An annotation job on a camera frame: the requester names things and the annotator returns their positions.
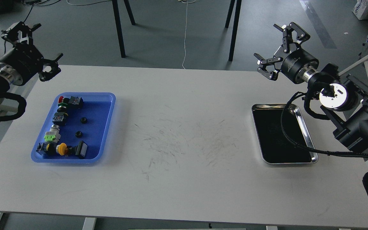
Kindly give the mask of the image-left gripper finger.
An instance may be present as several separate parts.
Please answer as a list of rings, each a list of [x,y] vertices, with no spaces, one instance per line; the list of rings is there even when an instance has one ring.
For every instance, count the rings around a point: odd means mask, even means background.
[[[60,69],[59,64],[58,64],[58,61],[61,57],[63,57],[63,53],[60,53],[57,56],[57,58],[55,58],[54,60],[42,58],[42,65],[44,67],[50,67],[50,71],[48,71],[48,72],[47,71],[40,71],[38,73],[39,80],[41,82],[49,81],[61,72],[61,69]]]
[[[41,26],[42,25],[38,23],[29,27],[25,22],[19,21],[13,23],[8,29],[2,30],[1,38],[12,45],[19,43],[33,45],[33,32]]]

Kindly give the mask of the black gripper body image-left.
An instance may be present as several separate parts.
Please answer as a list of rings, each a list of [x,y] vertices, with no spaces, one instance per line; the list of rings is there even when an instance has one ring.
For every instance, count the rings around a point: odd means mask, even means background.
[[[9,84],[25,85],[43,70],[43,55],[33,44],[17,43],[0,58],[0,77]]]

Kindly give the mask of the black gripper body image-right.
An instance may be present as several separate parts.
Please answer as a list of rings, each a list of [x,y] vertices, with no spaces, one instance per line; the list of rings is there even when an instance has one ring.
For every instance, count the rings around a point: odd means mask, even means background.
[[[283,61],[281,72],[294,84],[301,84],[303,73],[309,67],[317,69],[319,61],[302,48],[292,51]]]

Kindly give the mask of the image-right gripper finger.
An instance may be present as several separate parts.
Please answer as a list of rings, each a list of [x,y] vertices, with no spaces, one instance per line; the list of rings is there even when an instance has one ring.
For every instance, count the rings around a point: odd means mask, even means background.
[[[295,22],[290,22],[282,27],[274,24],[277,30],[282,32],[282,51],[290,53],[301,48],[301,43],[308,41],[311,36]]]
[[[257,72],[269,80],[276,81],[278,79],[278,74],[281,69],[281,65],[284,61],[283,57],[276,57],[269,59],[264,59],[260,54],[254,53],[254,57],[257,58]],[[274,70],[268,71],[267,67],[273,66]]]

